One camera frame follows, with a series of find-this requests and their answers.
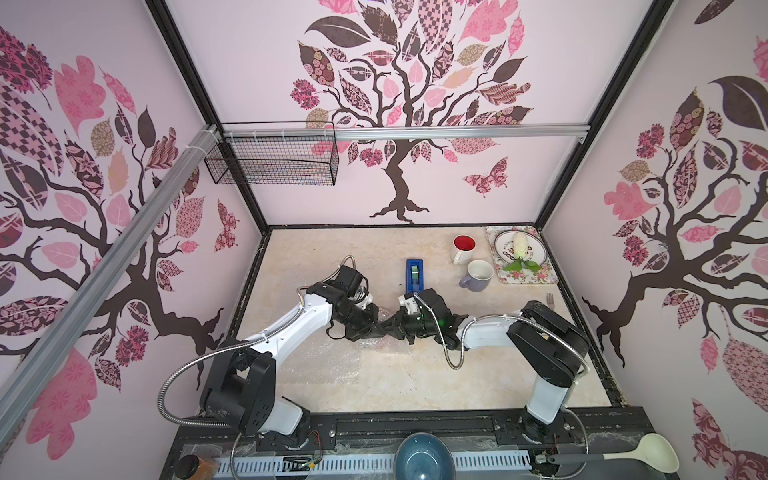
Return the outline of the blue tape dispenser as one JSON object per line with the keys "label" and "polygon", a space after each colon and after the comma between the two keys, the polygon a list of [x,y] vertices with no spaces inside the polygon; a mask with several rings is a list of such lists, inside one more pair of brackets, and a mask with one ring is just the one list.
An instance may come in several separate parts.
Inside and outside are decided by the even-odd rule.
{"label": "blue tape dispenser", "polygon": [[422,259],[406,260],[406,283],[405,291],[407,293],[421,292],[424,290],[424,263]]}

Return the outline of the lavender mug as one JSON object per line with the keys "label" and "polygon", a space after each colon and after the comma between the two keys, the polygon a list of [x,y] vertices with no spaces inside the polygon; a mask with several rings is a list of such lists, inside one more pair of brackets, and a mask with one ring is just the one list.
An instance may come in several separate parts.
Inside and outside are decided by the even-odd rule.
{"label": "lavender mug", "polygon": [[467,264],[466,275],[459,281],[459,286],[471,292],[482,292],[493,279],[494,273],[494,266],[487,261],[472,260]]}

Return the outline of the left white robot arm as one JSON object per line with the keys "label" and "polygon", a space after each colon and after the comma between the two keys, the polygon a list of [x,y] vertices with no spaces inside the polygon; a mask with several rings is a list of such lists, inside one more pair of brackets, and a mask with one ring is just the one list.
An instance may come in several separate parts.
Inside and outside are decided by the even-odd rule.
{"label": "left white robot arm", "polygon": [[227,341],[213,357],[203,389],[203,412],[245,436],[276,433],[307,436],[307,411],[276,394],[277,373],[312,334],[336,323],[355,341],[375,330],[379,309],[368,281],[358,270],[341,266],[330,278],[298,291],[299,303],[262,332]]}

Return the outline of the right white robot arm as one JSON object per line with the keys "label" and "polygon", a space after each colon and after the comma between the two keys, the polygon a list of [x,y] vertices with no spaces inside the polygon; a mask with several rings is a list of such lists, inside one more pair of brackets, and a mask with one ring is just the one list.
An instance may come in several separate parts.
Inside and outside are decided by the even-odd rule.
{"label": "right white robot arm", "polygon": [[589,342],[580,327],[538,300],[511,314],[480,317],[453,313],[432,289],[407,293],[399,302],[397,313],[380,322],[377,331],[409,343],[434,338],[446,357],[459,353],[458,362],[448,363],[454,370],[471,350],[515,348],[536,373],[519,430],[534,444],[552,437],[575,384],[590,371]]}

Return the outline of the white mug red interior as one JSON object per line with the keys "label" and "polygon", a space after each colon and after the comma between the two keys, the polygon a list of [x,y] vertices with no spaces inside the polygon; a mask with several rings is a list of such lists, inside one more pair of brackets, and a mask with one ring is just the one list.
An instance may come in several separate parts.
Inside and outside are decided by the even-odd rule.
{"label": "white mug red interior", "polygon": [[476,240],[469,235],[457,235],[452,241],[451,263],[454,265],[466,265],[473,260],[476,249]]}

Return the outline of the white green toy vegetable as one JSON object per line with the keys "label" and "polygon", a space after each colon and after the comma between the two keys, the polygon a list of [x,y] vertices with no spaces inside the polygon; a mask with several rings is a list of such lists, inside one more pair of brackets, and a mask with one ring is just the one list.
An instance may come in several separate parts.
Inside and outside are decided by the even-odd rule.
{"label": "white green toy vegetable", "polygon": [[506,272],[522,272],[523,270],[529,270],[533,273],[537,273],[541,270],[541,266],[527,258],[529,242],[524,232],[515,233],[512,239],[512,258],[513,260],[503,268]]}

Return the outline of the white decorated plate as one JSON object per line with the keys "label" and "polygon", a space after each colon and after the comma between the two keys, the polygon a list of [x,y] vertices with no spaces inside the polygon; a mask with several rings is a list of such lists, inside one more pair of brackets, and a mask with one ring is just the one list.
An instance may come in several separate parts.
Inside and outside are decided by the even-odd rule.
{"label": "white decorated plate", "polygon": [[543,267],[548,261],[548,253],[542,240],[525,230],[503,231],[491,241],[491,246],[503,266],[517,263],[523,267],[530,264]]}

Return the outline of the blue ceramic bowl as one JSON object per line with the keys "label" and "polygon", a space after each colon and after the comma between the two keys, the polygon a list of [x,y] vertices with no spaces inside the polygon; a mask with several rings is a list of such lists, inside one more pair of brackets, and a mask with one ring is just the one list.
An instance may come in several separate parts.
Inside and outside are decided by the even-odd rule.
{"label": "blue ceramic bowl", "polygon": [[394,457],[395,480],[454,480],[453,455],[435,435],[417,432],[408,436]]}

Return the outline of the brown jar black lid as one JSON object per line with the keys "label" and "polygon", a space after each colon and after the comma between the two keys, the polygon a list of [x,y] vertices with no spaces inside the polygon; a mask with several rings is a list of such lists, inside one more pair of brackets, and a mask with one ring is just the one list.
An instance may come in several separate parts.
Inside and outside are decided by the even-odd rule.
{"label": "brown jar black lid", "polygon": [[219,463],[208,457],[189,454],[174,466],[174,478],[179,480],[211,480],[219,470]]}

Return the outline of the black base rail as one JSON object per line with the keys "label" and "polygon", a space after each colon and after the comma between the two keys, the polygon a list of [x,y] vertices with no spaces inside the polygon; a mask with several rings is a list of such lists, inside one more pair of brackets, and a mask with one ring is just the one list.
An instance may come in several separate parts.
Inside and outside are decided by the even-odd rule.
{"label": "black base rail", "polygon": [[[219,463],[216,479],[239,477],[236,457],[308,455],[315,466],[325,455],[396,454],[411,434],[426,432],[454,452],[526,451],[530,471],[457,474],[459,479],[660,479],[662,473],[636,460],[553,465],[551,453],[614,453],[631,450],[640,438],[653,432],[640,407],[576,407],[555,424],[552,437],[541,444],[524,438],[519,430],[519,409],[442,412],[326,413],[310,417],[310,435],[297,450],[289,449],[276,434],[237,439],[224,429],[182,427],[161,470],[163,479],[174,478],[175,463],[194,454]],[[246,479],[391,479],[386,476],[289,476]]]}

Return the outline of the rear aluminium frame bar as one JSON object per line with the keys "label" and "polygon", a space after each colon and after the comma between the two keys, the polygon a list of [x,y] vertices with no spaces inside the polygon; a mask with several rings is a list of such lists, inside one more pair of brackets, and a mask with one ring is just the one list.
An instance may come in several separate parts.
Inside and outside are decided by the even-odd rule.
{"label": "rear aluminium frame bar", "polygon": [[459,139],[459,138],[533,138],[533,137],[585,137],[590,130],[586,124],[519,124],[519,125],[468,125],[454,127],[369,127],[339,129],[330,128],[274,128],[232,129],[223,133],[225,139],[246,138],[278,139],[316,138],[319,140],[409,140],[409,139]]}

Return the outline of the aluminium frame bar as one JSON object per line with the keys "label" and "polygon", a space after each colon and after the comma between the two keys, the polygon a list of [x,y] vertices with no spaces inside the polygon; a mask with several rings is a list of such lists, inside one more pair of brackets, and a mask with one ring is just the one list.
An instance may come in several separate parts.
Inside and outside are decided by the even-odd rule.
{"label": "aluminium frame bar", "polygon": [[278,139],[316,138],[319,140],[409,140],[409,139],[459,139],[459,138],[533,138],[533,137],[585,137],[590,130],[586,124],[519,124],[519,125],[468,125],[454,127],[369,127],[339,129],[330,128],[274,128],[232,129],[223,133],[225,139],[246,138]]}
{"label": "aluminium frame bar", "polygon": [[66,360],[81,333],[96,316],[98,308],[141,246],[155,229],[159,218],[171,206],[194,169],[213,148],[220,135],[214,125],[201,129],[180,153],[146,203],[102,257],[100,264],[80,286],[63,309],[60,318],[48,327],[30,353],[1,389],[1,444],[12,434],[42,390]]}

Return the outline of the left aluminium frame bar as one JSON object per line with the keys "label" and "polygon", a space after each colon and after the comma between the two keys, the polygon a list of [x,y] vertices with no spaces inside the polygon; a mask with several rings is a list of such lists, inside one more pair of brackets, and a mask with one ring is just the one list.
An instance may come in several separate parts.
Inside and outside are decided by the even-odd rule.
{"label": "left aluminium frame bar", "polygon": [[102,257],[100,264],[80,286],[63,309],[60,318],[48,327],[30,353],[1,389],[1,444],[12,434],[42,390],[66,360],[81,333],[96,316],[98,308],[141,246],[155,229],[159,218],[171,206],[194,169],[213,148],[220,135],[214,125],[201,129],[180,153],[146,203]]}

